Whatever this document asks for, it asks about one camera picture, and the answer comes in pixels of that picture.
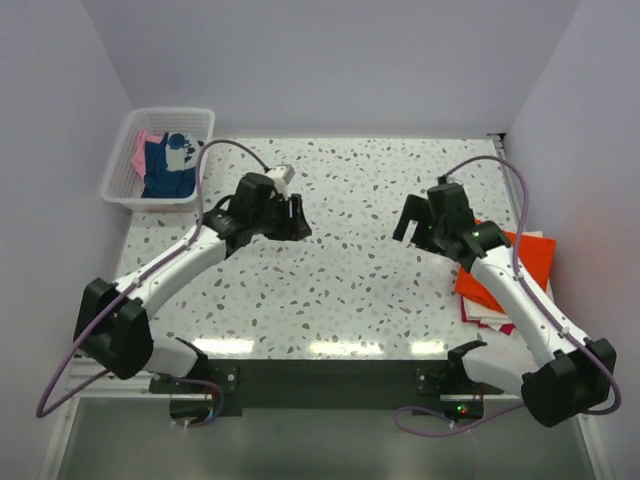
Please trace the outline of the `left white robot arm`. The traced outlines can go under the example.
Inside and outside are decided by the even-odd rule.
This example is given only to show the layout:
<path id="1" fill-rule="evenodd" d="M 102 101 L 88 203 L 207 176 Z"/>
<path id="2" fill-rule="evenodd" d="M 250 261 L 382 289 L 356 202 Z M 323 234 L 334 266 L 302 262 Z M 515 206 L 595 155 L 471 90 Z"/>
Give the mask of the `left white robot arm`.
<path id="1" fill-rule="evenodd" d="M 236 191 L 202 214 L 176 244 L 147 265 L 84 290 L 74 345 L 119 379 L 141 371 L 171 376 L 185 392 L 207 380 L 205 355 L 182 339 L 157 339 L 150 321 L 175 294 L 209 268 L 227 260 L 256 235 L 300 241 L 311 234 L 302 199 L 289 192 L 289 165 L 250 172 Z"/>

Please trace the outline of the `aluminium frame rail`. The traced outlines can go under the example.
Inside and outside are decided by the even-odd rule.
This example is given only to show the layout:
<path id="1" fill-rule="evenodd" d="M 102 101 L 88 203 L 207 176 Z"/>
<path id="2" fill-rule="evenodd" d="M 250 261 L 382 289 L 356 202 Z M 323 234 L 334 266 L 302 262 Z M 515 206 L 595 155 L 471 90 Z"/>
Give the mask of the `aluminium frame rail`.
<path id="1" fill-rule="evenodd" d="M 74 359 L 69 368 L 63 392 L 71 392 L 102 371 L 103 367 L 94 360 L 87 358 Z M 153 376 L 147 372 L 139 373 L 127 380 L 121 380 L 114 374 L 109 373 L 83 388 L 75 396 L 99 399 L 140 398 L 149 394 L 149 385 L 152 379 Z"/>

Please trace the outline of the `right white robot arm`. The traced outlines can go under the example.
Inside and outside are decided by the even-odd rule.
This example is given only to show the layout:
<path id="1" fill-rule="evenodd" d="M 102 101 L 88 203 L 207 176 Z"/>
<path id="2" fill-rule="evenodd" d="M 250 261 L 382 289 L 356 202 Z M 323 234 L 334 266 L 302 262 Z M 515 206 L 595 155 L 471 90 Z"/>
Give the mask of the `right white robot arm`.
<path id="1" fill-rule="evenodd" d="M 545 427 L 597 414 L 614 391 L 617 359 L 606 339 L 593 340 L 556 306 L 518 257 L 514 241 L 494 222 L 478 223 L 464 188 L 444 183 L 425 197 L 407 196 L 393 239 L 416 228 L 417 248 L 457 262 L 498 302 L 522 336 L 529 357 L 508 356 L 485 341 L 447 354 L 444 381 L 459 393 L 478 383 L 519 396 Z"/>

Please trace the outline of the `orange t shirt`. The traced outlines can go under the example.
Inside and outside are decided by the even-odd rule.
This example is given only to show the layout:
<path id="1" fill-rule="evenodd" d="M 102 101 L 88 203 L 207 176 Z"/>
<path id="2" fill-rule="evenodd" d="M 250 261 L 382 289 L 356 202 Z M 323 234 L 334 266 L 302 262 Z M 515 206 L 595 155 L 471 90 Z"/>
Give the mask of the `orange t shirt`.
<path id="1" fill-rule="evenodd" d="M 519 248 L 519 260 L 531 277 L 540 286 L 548 290 L 553 258 L 557 241 L 544 236 L 540 231 L 525 232 Z M 455 284 L 455 292 L 468 300 L 505 314 L 497 300 L 473 276 L 460 268 Z"/>

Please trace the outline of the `white plastic laundry basket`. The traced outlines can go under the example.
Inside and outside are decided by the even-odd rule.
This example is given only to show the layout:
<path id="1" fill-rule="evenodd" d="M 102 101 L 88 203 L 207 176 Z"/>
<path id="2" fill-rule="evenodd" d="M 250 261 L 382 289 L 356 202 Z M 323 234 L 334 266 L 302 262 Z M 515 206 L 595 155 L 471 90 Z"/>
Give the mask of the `white plastic laundry basket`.
<path id="1" fill-rule="evenodd" d="M 102 181 L 102 198 L 133 212 L 195 211 L 199 200 L 195 190 L 182 199 L 142 198 L 143 181 L 131 165 L 131 157 L 141 130 L 152 135 L 186 133 L 206 143 L 213 139 L 215 120 L 215 113 L 205 108 L 151 107 L 134 110 L 123 123 L 112 150 Z"/>

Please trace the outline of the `pink t shirt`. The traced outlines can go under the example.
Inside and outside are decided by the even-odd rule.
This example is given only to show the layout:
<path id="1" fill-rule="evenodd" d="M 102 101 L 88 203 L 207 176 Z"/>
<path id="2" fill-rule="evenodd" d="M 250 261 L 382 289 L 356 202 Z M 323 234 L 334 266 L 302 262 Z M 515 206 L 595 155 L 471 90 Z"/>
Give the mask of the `pink t shirt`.
<path id="1" fill-rule="evenodd" d="M 141 130 L 138 134 L 134 153 L 131 157 L 131 165 L 133 166 L 137 175 L 144 179 L 146 174 L 146 160 L 145 160 L 145 146 L 146 146 L 147 132 Z"/>

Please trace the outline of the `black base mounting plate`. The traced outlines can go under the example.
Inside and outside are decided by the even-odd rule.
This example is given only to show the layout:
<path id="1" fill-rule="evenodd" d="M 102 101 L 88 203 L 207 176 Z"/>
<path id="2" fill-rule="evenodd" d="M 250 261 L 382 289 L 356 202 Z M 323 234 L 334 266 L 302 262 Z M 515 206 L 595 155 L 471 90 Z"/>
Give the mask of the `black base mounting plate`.
<path id="1" fill-rule="evenodd" d="M 173 420 L 205 420 L 219 410 L 391 410 L 418 406 L 454 421 L 485 415 L 500 391 L 455 378 L 447 360 L 211 360 L 197 383 L 157 374 L 149 391 L 169 397 Z"/>

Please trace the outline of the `navy blue printed t shirt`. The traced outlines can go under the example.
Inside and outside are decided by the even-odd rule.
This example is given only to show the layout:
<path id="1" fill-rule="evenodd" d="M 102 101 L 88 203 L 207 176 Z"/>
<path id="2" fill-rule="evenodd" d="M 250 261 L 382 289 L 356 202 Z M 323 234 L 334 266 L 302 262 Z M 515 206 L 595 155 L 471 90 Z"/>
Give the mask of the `navy blue printed t shirt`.
<path id="1" fill-rule="evenodd" d="M 182 199 L 195 190 L 196 163 L 204 142 L 194 135 L 147 132 L 142 198 Z"/>

